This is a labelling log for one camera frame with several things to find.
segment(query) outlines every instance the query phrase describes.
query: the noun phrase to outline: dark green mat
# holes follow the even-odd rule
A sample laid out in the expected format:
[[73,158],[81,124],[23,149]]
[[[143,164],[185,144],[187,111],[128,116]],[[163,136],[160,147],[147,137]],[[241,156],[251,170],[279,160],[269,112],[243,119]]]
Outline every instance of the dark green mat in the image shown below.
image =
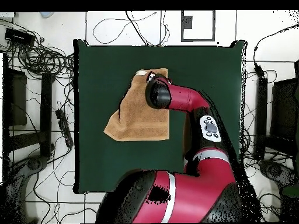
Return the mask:
[[182,112],[170,112],[167,141],[116,142],[103,133],[140,69],[168,68],[173,84],[205,91],[239,154],[243,47],[243,41],[226,48],[88,46],[75,40],[75,132],[79,135],[75,133],[74,191],[113,191],[118,179],[132,169],[183,172]]

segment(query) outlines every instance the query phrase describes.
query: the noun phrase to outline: brown towel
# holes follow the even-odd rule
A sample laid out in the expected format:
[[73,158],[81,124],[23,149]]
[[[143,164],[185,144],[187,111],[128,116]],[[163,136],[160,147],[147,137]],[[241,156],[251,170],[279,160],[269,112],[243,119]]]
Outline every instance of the brown towel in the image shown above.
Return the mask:
[[169,110],[153,109],[145,100],[147,75],[150,71],[168,77],[167,69],[138,71],[117,110],[109,119],[104,133],[116,141],[160,141],[169,139]]

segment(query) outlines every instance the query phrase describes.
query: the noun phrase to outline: red robot arm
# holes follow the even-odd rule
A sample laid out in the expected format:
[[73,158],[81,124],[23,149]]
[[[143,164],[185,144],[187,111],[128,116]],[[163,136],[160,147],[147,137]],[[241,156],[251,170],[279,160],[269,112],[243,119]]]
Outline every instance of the red robot arm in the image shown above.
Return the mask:
[[139,171],[108,193],[96,223],[240,222],[242,203],[208,101],[201,93],[150,73],[145,97],[155,109],[186,112],[184,174]]

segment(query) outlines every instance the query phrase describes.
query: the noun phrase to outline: black stand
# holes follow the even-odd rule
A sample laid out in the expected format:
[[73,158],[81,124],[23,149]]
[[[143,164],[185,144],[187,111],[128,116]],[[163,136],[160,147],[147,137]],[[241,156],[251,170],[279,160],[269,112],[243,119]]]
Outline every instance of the black stand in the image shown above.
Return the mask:
[[[295,90],[299,83],[298,78],[299,60],[295,63],[296,77],[289,80],[275,82],[273,86],[273,109],[270,135],[266,135],[267,124],[267,79],[259,78],[257,85],[256,110],[255,110],[255,138],[253,158],[263,160],[266,147],[295,156],[298,152],[295,133],[297,125],[298,107],[294,97]],[[274,93],[275,87],[280,92]],[[289,94],[283,99],[276,99],[276,95],[287,91]]]
[[52,126],[52,83],[55,77],[44,73],[41,80],[40,131],[9,137],[9,150],[40,144],[40,155],[24,159],[17,164],[10,164],[6,186],[6,216],[9,223],[27,223],[25,210],[26,187],[30,176],[39,173],[47,166],[47,162],[54,149],[51,143]]

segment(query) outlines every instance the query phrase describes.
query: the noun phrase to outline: cable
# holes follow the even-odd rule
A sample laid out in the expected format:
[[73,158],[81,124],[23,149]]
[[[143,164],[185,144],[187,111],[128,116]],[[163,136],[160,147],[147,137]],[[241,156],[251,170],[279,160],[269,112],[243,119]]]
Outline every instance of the cable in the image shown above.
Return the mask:
[[94,213],[96,214],[96,211],[95,211],[94,209],[92,209],[92,208],[86,208],[86,209],[84,209],[84,210],[82,210],[82,211],[79,211],[79,212],[77,212],[77,213],[69,213],[69,214],[64,215],[64,216],[62,217],[62,219],[60,220],[60,224],[61,224],[61,222],[63,221],[63,219],[64,219],[66,216],[77,215],[77,214],[80,214],[80,213],[85,212],[85,211],[87,211],[87,210],[94,211]]
[[37,195],[35,189],[36,189],[36,184],[37,184],[38,180],[39,180],[39,173],[37,173],[37,178],[36,178],[35,184],[34,184],[34,186],[33,186],[34,194],[35,194],[35,196],[36,196],[37,198],[39,198],[40,200],[42,200],[43,202],[45,202],[45,203],[49,206],[48,212],[47,212],[46,215],[44,216],[43,220],[41,220],[41,223],[40,223],[40,224],[43,224],[43,222],[44,222],[46,216],[49,214],[49,212],[50,212],[50,210],[51,210],[51,205],[50,205],[46,200],[44,200],[43,198],[41,198],[40,196]]
[[144,43],[146,46],[148,46],[148,44],[145,42],[145,40],[141,37],[140,33],[137,31],[137,29],[136,29],[134,23],[132,22],[132,20],[129,18],[129,16],[128,16],[128,12],[127,12],[127,11],[125,11],[125,12],[126,12],[126,16],[127,16],[128,20],[132,23],[132,25],[133,25],[133,27],[134,27],[136,33],[137,33],[138,36],[140,37],[140,39],[143,41],[143,43]]
[[259,43],[260,43],[262,40],[264,40],[264,39],[266,39],[266,38],[268,38],[268,37],[274,36],[274,35],[277,34],[277,33],[282,33],[282,32],[288,31],[288,30],[290,30],[290,29],[293,29],[293,28],[295,28],[295,27],[298,27],[298,26],[299,26],[299,23],[297,23],[297,24],[295,24],[295,25],[292,25],[292,26],[290,26],[290,27],[287,27],[287,28],[285,28],[285,29],[281,29],[281,30],[277,31],[276,33],[273,33],[273,34],[271,34],[271,35],[268,35],[268,36],[266,36],[266,37],[260,39],[259,42],[256,44],[255,49],[254,49],[254,53],[253,53],[253,61],[254,61],[254,63],[256,64],[256,62],[255,62],[255,52],[256,52],[256,50],[258,49],[258,45],[259,45]]
[[271,206],[266,206],[264,203],[262,203],[262,202],[260,201],[264,196],[267,196],[267,195],[274,196],[274,197],[276,197],[279,201],[281,200],[280,197],[278,197],[277,195],[275,195],[275,194],[273,194],[273,193],[265,193],[265,194],[261,195],[261,196],[259,197],[259,203],[262,204],[262,205],[264,206],[263,208],[267,209],[267,212],[265,212],[265,211],[263,211],[263,210],[262,210],[262,211],[263,211],[264,213],[266,213],[266,214],[270,211],[270,212],[272,212],[274,215],[276,215],[277,218],[280,220],[280,213],[277,211],[277,208],[276,208],[276,207],[274,207],[273,205],[271,205]]
[[[150,15],[144,17],[144,18],[137,19],[137,20],[132,20],[132,19],[129,18],[129,16],[128,16],[128,14],[127,14],[127,11],[126,11],[126,15],[127,15],[127,18],[128,18],[128,19],[115,19],[115,18],[107,18],[107,19],[103,19],[103,20],[101,20],[101,21],[100,21],[100,22],[93,28],[93,30],[92,30],[92,34],[93,34],[94,38],[95,38],[99,43],[101,43],[101,44],[110,44],[110,43],[114,42],[115,40],[117,40],[117,39],[120,37],[120,35],[123,33],[124,29],[125,29],[129,24],[132,24],[133,27],[134,27],[134,29],[135,29],[135,31],[137,32],[138,36],[139,36],[140,39],[143,41],[143,43],[144,43],[146,46],[149,46],[149,44],[150,44],[151,46],[153,46],[153,44],[151,44],[148,40],[146,40],[146,38],[144,38],[144,37],[142,36],[142,34],[141,34],[141,32],[140,32],[140,28],[139,28],[137,22],[138,22],[138,21],[141,21],[141,20],[145,20],[145,19],[147,19],[147,18],[149,18],[150,16],[155,15],[155,14],[156,14],[156,12],[154,12],[154,13],[152,13],[152,14],[150,14]],[[167,33],[168,33],[169,36],[170,36],[170,32],[169,32],[169,30],[168,30],[168,28],[167,28],[167,25],[164,23],[164,18],[163,18],[163,25],[164,25],[164,28],[165,28],[165,35],[164,35],[164,38],[162,39],[162,41],[160,41],[159,44],[157,44],[157,46],[160,46],[163,42],[167,42],[167,41],[168,41],[168,39],[167,39],[167,41],[164,41],[165,38],[166,38]],[[96,30],[96,28],[97,28],[102,22],[107,21],[107,20],[122,20],[122,21],[127,21],[128,23],[123,27],[123,29],[122,29],[121,32],[117,35],[116,38],[114,38],[113,40],[111,40],[111,41],[109,41],[109,42],[102,42],[102,41],[100,41],[100,40],[96,37],[96,35],[95,35],[95,30]]]

